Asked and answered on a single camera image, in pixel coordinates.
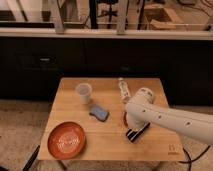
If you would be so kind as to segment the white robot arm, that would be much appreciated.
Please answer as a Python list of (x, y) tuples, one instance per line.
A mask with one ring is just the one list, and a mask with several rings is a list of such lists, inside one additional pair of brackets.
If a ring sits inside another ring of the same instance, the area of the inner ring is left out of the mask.
[(140, 128), (144, 122), (151, 122), (213, 146), (213, 115), (160, 107), (154, 100), (153, 91), (146, 87), (130, 98), (125, 105), (130, 127)]

